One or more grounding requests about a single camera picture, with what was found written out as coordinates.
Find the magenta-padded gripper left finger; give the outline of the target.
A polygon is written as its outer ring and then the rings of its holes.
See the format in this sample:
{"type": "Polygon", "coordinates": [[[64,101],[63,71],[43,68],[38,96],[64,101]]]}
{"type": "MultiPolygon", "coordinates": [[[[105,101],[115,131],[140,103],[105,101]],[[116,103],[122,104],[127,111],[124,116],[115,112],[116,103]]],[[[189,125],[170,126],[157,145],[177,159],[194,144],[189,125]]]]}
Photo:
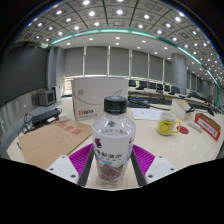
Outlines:
{"type": "Polygon", "coordinates": [[[85,186],[93,156],[93,145],[89,144],[70,156],[61,155],[47,168],[47,171],[74,184],[85,186]]]}

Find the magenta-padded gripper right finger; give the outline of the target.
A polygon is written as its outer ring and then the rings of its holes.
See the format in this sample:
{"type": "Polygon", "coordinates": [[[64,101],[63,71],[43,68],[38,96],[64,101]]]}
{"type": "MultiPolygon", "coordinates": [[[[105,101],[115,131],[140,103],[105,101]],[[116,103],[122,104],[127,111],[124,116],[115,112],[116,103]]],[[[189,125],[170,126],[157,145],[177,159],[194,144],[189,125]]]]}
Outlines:
{"type": "Polygon", "coordinates": [[[136,145],[133,146],[131,161],[139,186],[150,184],[176,171],[164,156],[155,156],[136,145]]]}

